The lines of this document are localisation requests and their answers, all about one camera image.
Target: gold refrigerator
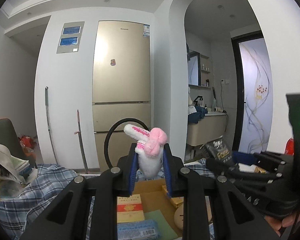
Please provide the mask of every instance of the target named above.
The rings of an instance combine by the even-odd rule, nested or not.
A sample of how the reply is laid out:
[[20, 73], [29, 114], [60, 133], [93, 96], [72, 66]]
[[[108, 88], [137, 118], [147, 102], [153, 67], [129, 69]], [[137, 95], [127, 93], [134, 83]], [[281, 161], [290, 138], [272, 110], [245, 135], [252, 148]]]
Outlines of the gold refrigerator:
[[[109, 129], [123, 118], [150, 127], [150, 28], [134, 22], [100, 21], [93, 63], [93, 125], [100, 170], [108, 169], [104, 142]], [[136, 142], [120, 125], [109, 141], [109, 158], [116, 165]]]

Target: hand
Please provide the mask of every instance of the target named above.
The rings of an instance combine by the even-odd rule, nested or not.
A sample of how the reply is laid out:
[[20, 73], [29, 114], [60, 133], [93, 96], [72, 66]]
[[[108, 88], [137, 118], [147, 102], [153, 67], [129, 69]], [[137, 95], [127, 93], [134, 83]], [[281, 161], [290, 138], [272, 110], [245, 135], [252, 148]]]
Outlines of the hand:
[[280, 236], [280, 232], [279, 232], [280, 228], [281, 227], [287, 228], [289, 226], [292, 226], [295, 219], [296, 219], [296, 213], [293, 213], [292, 215], [284, 218], [282, 221], [277, 220], [272, 217], [265, 216], [265, 220], [274, 229], [274, 231], [278, 234], [278, 236]]

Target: screw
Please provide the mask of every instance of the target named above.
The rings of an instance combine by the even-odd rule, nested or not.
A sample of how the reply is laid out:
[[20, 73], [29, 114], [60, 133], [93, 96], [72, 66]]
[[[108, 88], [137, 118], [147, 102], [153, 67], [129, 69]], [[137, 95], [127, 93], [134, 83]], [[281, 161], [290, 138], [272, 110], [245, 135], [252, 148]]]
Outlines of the screw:
[[227, 178], [225, 176], [221, 175], [221, 176], [218, 176], [218, 181], [224, 183], [227, 181]]
[[119, 167], [113, 167], [111, 169], [111, 172], [114, 173], [114, 174], [119, 173], [120, 172], [120, 168]]
[[77, 176], [77, 177], [75, 177], [75, 178], [74, 178], [74, 182], [75, 182], [75, 183], [81, 183], [81, 182], [83, 182], [83, 177], [82, 177], [82, 176]]
[[190, 169], [187, 168], [187, 167], [183, 167], [180, 169], [180, 172], [183, 173], [183, 174], [188, 174], [190, 172]]

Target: plaid fabric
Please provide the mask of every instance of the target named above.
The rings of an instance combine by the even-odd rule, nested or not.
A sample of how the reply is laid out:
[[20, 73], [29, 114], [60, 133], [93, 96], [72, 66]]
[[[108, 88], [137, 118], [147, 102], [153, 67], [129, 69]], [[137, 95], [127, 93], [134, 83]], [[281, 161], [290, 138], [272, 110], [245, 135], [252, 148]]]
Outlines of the plaid fabric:
[[[205, 167], [205, 159], [198, 160], [200, 164], [187, 165], [203, 176], [214, 178]], [[7, 201], [0, 201], [0, 224], [12, 240], [18, 240], [38, 215], [54, 200], [71, 180], [76, 177], [74, 171], [67, 170], [55, 164], [38, 166], [38, 177], [30, 183], [19, 197]], [[164, 178], [163, 168], [154, 179]], [[137, 172], [136, 181], [146, 180], [142, 172]], [[90, 205], [86, 240], [89, 240], [94, 198]], [[210, 239], [214, 240], [213, 227], [210, 225]]]

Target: white plush toy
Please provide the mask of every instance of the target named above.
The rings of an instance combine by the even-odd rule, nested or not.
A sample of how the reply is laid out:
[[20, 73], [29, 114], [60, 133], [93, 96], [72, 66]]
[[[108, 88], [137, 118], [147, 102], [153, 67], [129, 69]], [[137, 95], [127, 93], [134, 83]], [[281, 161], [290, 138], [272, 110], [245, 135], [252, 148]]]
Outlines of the white plush toy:
[[132, 124], [127, 124], [124, 132], [138, 141], [135, 151], [138, 154], [140, 169], [147, 179], [153, 179], [163, 164], [163, 146], [167, 142], [166, 133], [160, 128], [153, 128], [149, 132]]

